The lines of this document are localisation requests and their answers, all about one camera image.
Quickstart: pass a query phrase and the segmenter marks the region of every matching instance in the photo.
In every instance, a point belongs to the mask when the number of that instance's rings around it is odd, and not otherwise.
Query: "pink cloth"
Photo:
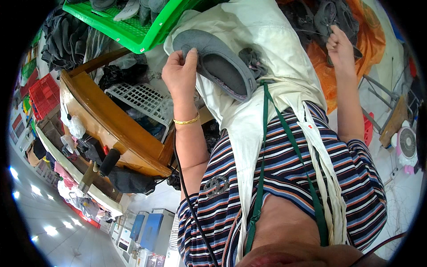
[[[74,136],[71,136],[71,138],[73,139],[73,141],[74,141],[74,146],[77,146],[79,143],[77,142],[77,138],[76,137],[74,137]]]
[[[55,169],[59,175],[64,178],[64,185],[68,188],[78,186],[79,184],[70,176],[70,174],[61,166],[57,161],[55,162]]]

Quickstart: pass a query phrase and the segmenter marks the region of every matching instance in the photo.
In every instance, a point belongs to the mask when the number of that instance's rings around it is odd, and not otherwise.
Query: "metal stand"
[[[393,115],[393,112],[395,111],[395,109],[396,109],[396,106],[397,106],[397,104],[398,104],[398,101],[399,101],[399,98],[400,98],[400,96],[399,95],[397,95],[397,94],[395,94],[395,93],[393,93],[393,92],[390,92],[387,88],[385,88],[382,84],[380,84],[379,82],[377,82],[377,81],[375,81],[374,79],[372,79],[371,77],[369,77],[368,75],[363,75],[363,77],[362,77],[362,80],[360,81],[360,84],[359,84],[359,87],[358,87],[358,89],[360,89],[360,86],[361,86],[361,84],[363,83],[363,81],[364,80],[367,80],[368,81],[368,83],[369,83],[369,85],[371,86],[371,87],[369,87],[368,88],[368,90],[371,92],[371,93],[373,93],[376,97],[378,97],[381,101],[383,101],[389,108],[391,108],[392,109],[392,112],[390,112],[390,114],[389,114],[389,116],[388,116],[388,118],[387,118],[387,120],[386,120],[386,122],[384,123],[384,125],[382,126],[382,127],[380,127],[379,125],[378,125],[378,123],[374,120],[374,118],[372,118],[370,115],[369,115],[369,113],[364,109],[364,108],[362,108],[362,112],[363,112],[363,115],[365,115],[365,117],[372,123],[372,125],[377,129],[377,131],[378,131],[378,133],[380,134],[380,135],[382,135],[382,133],[384,132],[384,129],[386,128],[386,126],[387,126],[387,124],[389,123],[389,121],[390,121],[390,118],[392,117],[392,115]],[[387,100],[385,100],[382,96],[380,96],[375,90],[374,90],[374,86],[372,85],[372,84],[375,84],[379,89],[381,89],[381,90],[383,90],[386,94],[388,94],[390,97],[391,97],[391,100],[390,100],[390,102],[388,102]],[[413,114],[412,114],[412,111],[411,111],[411,109],[408,107],[408,105],[406,104],[406,106],[407,106],[407,108],[408,108],[408,110],[409,110],[409,112],[411,113],[411,118],[413,118]]]

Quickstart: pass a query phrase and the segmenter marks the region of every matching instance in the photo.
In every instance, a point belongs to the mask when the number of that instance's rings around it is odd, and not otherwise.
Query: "hand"
[[[197,49],[191,49],[185,59],[182,51],[170,54],[162,71],[162,79],[169,89],[174,104],[176,102],[193,102],[196,89]]]
[[[337,25],[332,25],[331,29],[333,33],[328,39],[326,48],[328,49],[335,72],[337,74],[355,75],[353,45],[347,38],[347,35]]]

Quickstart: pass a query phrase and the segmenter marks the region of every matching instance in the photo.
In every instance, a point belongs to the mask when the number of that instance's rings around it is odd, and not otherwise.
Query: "striped shirt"
[[[378,236],[387,219],[386,194],[382,181],[365,143],[361,140],[350,140],[348,143],[340,141],[337,134],[329,128],[325,112],[314,103],[307,102],[307,106],[331,158],[347,206],[345,215],[348,244],[363,250]],[[298,120],[291,109],[283,111],[282,115],[292,130],[308,175],[317,188],[311,156],[304,134],[296,123]],[[285,198],[315,220],[307,177],[277,117],[268,124],[266,147],[261,148],[258,157],[249,218],[253,212],[263,155],[264,199],[270,194]],[[214,189],[205,189],[205,185],[217,175],[224,175],[229,187],[224,186],[226,181],[221,182],[219,188],[224,187],[223,192],[213,196],[209,194],[208,197],[208,193]],[[190,200],[218,264],[234,266],[242,211],[233,150],[225,130],[212,150],[200,192],[190,195]],[[185,265],[213,266],[185,200],[178,208],[178,216],[178,248]]]

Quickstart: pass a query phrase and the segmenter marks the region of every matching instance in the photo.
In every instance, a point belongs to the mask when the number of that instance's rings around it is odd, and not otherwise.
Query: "gold bracelet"
[[[197,117],[195,117],[192,120],[180,121],[180,120],[175,120],[174,119],[173,122],[176,123],[176,124],[180,124],[180,125],[186,125],[186,124],[192,124],[192,123],[196,122],[199,119],[200,119],[200,114],[197,112]]]

